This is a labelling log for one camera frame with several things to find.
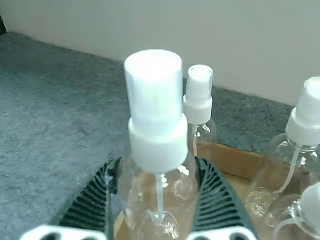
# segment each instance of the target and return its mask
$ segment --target spray bottle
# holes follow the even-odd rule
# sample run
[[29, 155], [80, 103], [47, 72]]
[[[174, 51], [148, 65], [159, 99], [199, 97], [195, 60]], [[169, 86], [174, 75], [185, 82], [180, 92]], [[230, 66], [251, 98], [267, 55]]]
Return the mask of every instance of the spray bottle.
[[266, 240], [320, 239], [320, 183], [275, 202], [263, 219]]
[[182, 60], [151, 49], [124, 63], [131, 155], [121, 160], [118, 193], [131, 239], [186, 239], [199, 194], [182, 111]]
[[217, 144], [217, 127], [212, 120], [211, 96], [214, 71], [206, 65], [188, 70], [183, 112], [188, 120], [188, 148], [195, 157], [212, 161]]
[[301, 195], [318, 181], [320, 77], [304, 83], [285, 131], [266, 148], [246, 199], [246, 209], [256, 226], [274, 201], [287, 195]]

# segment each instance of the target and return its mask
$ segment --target cardboard box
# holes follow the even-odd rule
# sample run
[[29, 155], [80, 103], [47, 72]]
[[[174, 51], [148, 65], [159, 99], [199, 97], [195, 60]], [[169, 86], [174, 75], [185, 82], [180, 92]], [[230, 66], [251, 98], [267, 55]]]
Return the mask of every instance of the cardboard box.
[[[215, 146], [214, 155], [214, 163], [225, 173], [226, 179], [244, 201], [261, 155], [222, 144]], [[116, 240], [130, 239], [123, 213], [114, 223], [114, 236]]]

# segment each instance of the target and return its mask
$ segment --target bottle shoulder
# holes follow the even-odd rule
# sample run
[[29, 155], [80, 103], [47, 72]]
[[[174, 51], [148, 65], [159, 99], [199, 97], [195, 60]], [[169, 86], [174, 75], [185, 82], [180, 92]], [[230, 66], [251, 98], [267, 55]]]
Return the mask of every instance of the bottle shoulder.
[[[146, 172], [140, 168], [134, 160], [132, 154], [121, 160], [118, 168], [118, 178], [126, 178], [129, 182], [132, 179], [139, 178], [142, 175], [154, 175], [151, 172]], [[178, 176], [182, 175], [186, 178], [193, 178], [198, 176], [198, 164], [196, 159], [188, 152], [185, 161], [178, 168], [173, 171], [167, 172], [165, 176]]]
[[212, 118], [210, 118], [208, 122], [202, 125], [195, 126], [192, 124], [188, 124], [189, 139], [194, 135], [198, 139], [211, 142], [211, 143], [217, 143], [218, 137], [217, 137], [216, 123], [213, 121]]

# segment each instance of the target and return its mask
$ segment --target white plastic part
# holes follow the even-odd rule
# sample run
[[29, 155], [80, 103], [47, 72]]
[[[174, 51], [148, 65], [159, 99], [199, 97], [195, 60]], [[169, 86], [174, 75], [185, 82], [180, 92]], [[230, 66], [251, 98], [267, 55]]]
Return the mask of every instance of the white plastic part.
[[274, 229], [273, 235], [272, 235], [272, 240], [278, 240], [280, 230], [283, 227], [285, 227], [287, 225], [295, 225], [295, 224], [296, 224], [296, 221], [293, 218], [289, 218], [289, 219], [284, 220], [284, 221], [280, 222], [279, 224], [277, 224]]
[[300, 206], [306, 221], [320, 233], [320, 183], [308, 187], [303, 192]]
[[197, 132], [198, 132], [198, 126], [197, 125], [193, 125], [192, 126], [192, 135], [193, 135], [192, 148], [193, 148], [193, 156], [195, 156], [195, 157], [198, 156], [198, 137], [197, 137]]
[[213, 79], [214, 71], [209, 66], [194, 65], [189, 68], [183, 97], [183, 112], [189, 124], [199, 126], [210, 120]]
[[296, 108], [292, 110], [286, 134], [298, 145], [320, 144], [320, 77], [304, 83]]
[[144, 50], [129, 56], [124, 70], [133, 159], [146, 172], [170, 172], [188, 154], [188, 122], [182, 112], [182, 60], [171, 51]]
[[274, 195], [282, 194], [284, 192], [284, 190], [286, 190], [286, 188], [289, 186], [289, 184], [290, 184], [290, 182], [291, 182], [291, 180], [292, 180], [292, 178], [294, 177], [294, 174], [295, 174], [299, 153], [300, 153], [300, 148], [296, 147], [295, 151], [294, 151], [294, 154], [293, 154], [293, 159], [292, 159], [292, 163], [291, 163], [291, 166], [290, 166], [289, 174], [286, 177], [286, 180], [285, 180], [284, 184], [282, 185], [282, 187], [280, 187], [279, 190], [277, 190], [277, 191], [275, 191], [273, 193]]
[[107, 240], [100, 231], [71, 227], [41, 225], [26, 232], [20, 240]]
[[197, 231], [189, 235], [187, 240], [257, 240], [255, 235], [242, 226], [226, 227], [209, 231]]

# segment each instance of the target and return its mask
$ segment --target bottle neck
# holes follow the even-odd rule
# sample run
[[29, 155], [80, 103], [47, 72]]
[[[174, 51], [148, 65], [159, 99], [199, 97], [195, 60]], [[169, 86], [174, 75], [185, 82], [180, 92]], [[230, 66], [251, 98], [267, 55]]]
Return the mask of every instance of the bottle neck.
[[300, 149], [303, 152], [314, 152], [318, 149], [319, 145], [307, 146], [307, 145], [299, 145], [295, 141], [288, 138], [288, 143], [290, 143], [295, 149]]
[[303, 208], [301, 207], [300, 200], [294, 202], [291, 208], [291, 216], [294, 219], [295, 224], [306, 234], [315, 239], [320, 239], [320, 229], [315, 225], [319, 225], [319, 223], [312, 223], [308, 221]]

